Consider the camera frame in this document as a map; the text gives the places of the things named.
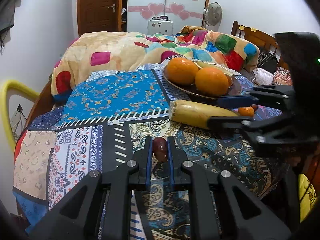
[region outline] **brown plate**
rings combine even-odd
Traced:
[[[162,75],[163,75],[164,79],[169,84],[173,85],[177,89],[180,89],[180,90],[184,91],[185,93],[187,93],[189,95],[193,95],[193,96],[204,98],[204,99],[210,99],[210,100],[216,100],[217,99],[217,97],[208,97],[208,96],[201,95],[199,93],[199,91],[197,90],[195,84],[192,84],[191,86],[180,86],[180,85],[178,86],[176,84],[173,84],[172,82],[169,81],[169,79],[165,75],[166,67],[167,66],[165,66],[163,68]],[[233,81],[233,84],[229,87],[229,89],[228,89],[227,93],[225,94],[225,96],[237,96],[237,95],[241,94],[242,89],[241,89],[241,85],[240,85],[239,81],[236,80],[234,76],[232,76],[232,81]]]

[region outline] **yellow foam hoop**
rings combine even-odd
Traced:
[[[16,146],[16,142],[14,140],[11,125],[10,125],[10,117],[9,117],[9,102],[7,98],[8,90],[13,89],[21,92],[23,95],[25,95],[25,98],[29,99],[32,102],[35,102],[38,97],[39,93],[35,92],[31,88],[27,87],[26,85],[20,83],[17,80],[7,80],[3,85],[2,89],[0,91],[0,112],[1,112],[1,119],[4,127],[4,132],[7,136],[8,143],[12,151],[14,151],[14,148]]]

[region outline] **wooden bed frame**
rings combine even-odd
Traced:
[[[250,41],[258,47],[263,47],[268,51],[270,51],[270,49],[274,47],[275,49],[273,51],[273,55],[276,55],[277,50],[279,49],[278,43],[276,42],[276,39],[274,37],[259,30],[239,25],[237,21],[233,22],[231,35],[238,36],[240,38],[244,35],[245,40]],[[282,57],[280,57],[278,66],[288,69],[288,65],[283,61]],[[51,111],[53,106],[54,100],[51,95],[51,80],[49,80],[49,82],[43,88],[39,98],[34,103],[33,108],[31,109],[30,114],[27,118],[25,127],[31,124],[31,122],[36,117],[45,114],[48,111]]]

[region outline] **white suitcase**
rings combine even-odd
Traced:
[[[153,35],[155,33],[172,36],[173,22],[153,17],[148,21],[148,35]]]

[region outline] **door handle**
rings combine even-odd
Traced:
[[[112,12],[115,13],[116,12],[116,4],[113,3],[112,6],[109,6],[108,8],[112,7]]]

